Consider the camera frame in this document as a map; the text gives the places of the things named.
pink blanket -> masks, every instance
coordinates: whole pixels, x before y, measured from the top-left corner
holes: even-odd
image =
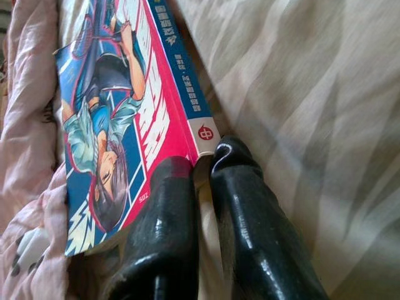
[[[56,0],[17,0],[0,139],[0,299],[62,299],[68,287],[66,175],[54,173]]]

comic book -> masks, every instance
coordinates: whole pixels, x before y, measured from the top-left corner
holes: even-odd
[[[219,141],[163,0],[90,0],[56,52],[66,145],[68,256],[131,224],[170,156],[194,166]]]

anime boy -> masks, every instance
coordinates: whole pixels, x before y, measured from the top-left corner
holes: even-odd
[[[87,18],[82,25],[83,42],[79,46],[86,47],[87,54],[73,105],[62,102],[62,118],[74,168],[92,176],[91,214],[97,226],[108,232],[119,222],[126,205],[128,172],[122,140],[141,107],[146,68],[131,26],[137,17],[139,0],[120,0],[116,13],[114,1],[108,0],[106,4],[104,7],[102,1],[97,1],[93,22]],[[103,14],[110,36],[99,34]],[[121,56],[103,53],[98,57],[101,39],[110,38],[121,48]],[[126,90],[129,96],[111,111],[104,91],[113,89]]]

